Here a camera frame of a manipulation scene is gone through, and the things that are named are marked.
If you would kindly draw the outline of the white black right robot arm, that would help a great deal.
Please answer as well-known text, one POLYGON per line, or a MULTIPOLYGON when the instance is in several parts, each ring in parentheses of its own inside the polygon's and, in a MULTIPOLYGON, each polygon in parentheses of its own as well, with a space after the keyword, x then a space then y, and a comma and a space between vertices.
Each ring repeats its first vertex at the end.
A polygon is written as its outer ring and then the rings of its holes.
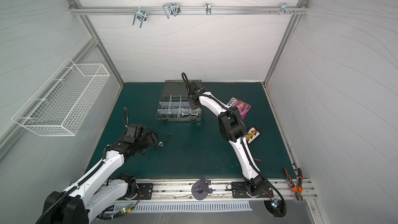
POLYGON ((237 107, 229 107, 219 101, 206 88, 199 88, 195 82, 185 83, 190 106, 193 109, 207 108, 217 116, 221 136, 232 146, 245 181, 246 192, 256 197, 267 186, 267 180, 255 165, 248 148, 246 136, 248 131, 237 107))

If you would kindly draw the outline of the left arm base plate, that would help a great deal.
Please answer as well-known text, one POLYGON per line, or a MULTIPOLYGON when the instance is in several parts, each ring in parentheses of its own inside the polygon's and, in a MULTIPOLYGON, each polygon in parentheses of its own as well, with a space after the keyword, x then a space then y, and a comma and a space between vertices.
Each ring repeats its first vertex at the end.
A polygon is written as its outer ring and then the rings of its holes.
POLYGON ((151 200, 153 193, 153 183, 138 183, 134 200, 151 200))

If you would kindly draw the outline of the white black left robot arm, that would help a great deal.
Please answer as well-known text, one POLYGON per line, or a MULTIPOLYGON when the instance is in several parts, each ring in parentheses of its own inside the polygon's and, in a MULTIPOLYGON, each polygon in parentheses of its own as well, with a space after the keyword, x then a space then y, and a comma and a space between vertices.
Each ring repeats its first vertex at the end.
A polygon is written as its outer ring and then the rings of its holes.
POLYGON ((158 143, 158 135, 142 125, 126 125, 123 135, 103 150, 101 159, 76 182, 61 192, 51 193, 44 204, 39 224, 89 224, 95 218, 115 219, 133 210, 142 198, 150 198, 147 185, 136 177, 109 177, 131 157, 146 153, 158 143))

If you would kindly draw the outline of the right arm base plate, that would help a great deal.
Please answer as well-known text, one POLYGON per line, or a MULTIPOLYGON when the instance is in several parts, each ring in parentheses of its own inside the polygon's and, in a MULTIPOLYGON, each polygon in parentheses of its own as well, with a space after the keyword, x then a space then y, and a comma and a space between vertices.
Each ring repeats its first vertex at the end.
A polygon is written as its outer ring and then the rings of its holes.
POLYGON ((233 181, 231 183, 228 183, 226 186, 226 190, 231 192, 233 199, 250 199, 250 198, 273 199, 273 198, 275 198, 272 187, 269 187, 269 188, 263 187, 260 189, 259 192, 252 193, 252 192, 248 191, 249 187, 244 181, 233 181))

